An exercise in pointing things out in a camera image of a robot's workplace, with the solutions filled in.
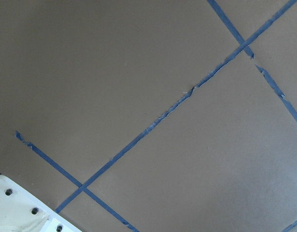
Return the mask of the white pillar with base plate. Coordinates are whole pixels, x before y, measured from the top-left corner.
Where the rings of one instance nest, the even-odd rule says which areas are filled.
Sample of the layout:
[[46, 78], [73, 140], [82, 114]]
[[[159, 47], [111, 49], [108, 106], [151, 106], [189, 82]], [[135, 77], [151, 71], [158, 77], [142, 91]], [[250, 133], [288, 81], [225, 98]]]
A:
[[79, 232], [69, 221], [0, 174], [0, 232]]

